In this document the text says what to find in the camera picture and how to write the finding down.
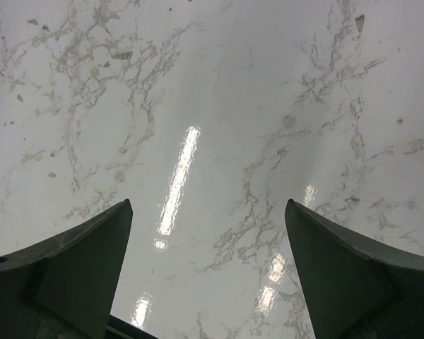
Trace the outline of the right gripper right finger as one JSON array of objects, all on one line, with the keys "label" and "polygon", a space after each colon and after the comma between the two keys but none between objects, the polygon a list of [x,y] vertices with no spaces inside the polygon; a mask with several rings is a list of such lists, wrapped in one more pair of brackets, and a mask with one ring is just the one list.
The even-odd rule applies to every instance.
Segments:
[{"label": "right gripper right finger", "polygon": [[285,225],[316,338],[424,338],[424,256],[293,199]]}]

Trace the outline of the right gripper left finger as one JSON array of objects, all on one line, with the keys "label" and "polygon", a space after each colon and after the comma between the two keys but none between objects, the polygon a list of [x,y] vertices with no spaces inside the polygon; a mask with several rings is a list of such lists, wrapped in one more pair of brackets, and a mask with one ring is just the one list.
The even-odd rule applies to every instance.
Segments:
[{"label": "right gripper left finger", "polygon": [[132,217],[126,199],[0,256],[0,338],[104,338]]}]

